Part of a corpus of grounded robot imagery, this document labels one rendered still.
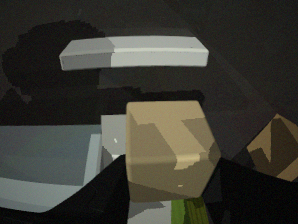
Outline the tan block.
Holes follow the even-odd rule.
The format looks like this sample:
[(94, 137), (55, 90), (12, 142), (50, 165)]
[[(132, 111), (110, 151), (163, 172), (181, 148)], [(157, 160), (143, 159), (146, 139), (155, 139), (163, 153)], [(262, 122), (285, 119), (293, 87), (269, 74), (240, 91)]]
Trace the tan block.
[(198, 101), (126, 105), (126, 180), (132, 202), (200, 197), (221, 152)]

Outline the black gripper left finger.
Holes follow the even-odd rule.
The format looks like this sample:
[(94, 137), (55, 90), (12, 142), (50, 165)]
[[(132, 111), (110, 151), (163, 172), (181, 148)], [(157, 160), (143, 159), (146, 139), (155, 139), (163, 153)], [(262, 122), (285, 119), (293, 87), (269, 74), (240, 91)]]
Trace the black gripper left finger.
[(128, 224), (129, 202), (125, 155), (120, 155), (76, 194), (47, 212), (0, 206), (0, 224)]

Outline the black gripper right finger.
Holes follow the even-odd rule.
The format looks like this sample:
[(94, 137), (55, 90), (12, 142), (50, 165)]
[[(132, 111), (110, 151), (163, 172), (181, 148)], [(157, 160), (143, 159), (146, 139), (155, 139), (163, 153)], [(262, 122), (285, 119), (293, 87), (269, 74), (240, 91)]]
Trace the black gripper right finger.
[(202, 198), (213, 224), (298, 224), (298, 181), (222, 159)]

